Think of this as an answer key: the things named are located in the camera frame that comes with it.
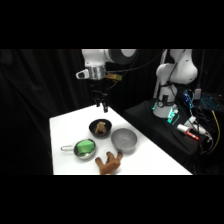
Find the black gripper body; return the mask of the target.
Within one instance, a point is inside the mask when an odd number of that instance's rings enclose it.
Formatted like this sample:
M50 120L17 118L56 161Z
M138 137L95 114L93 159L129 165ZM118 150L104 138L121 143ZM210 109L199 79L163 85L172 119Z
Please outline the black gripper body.
M107 96L106 84L103 80L92 80L90 82L93 99L95 102L103 102Z

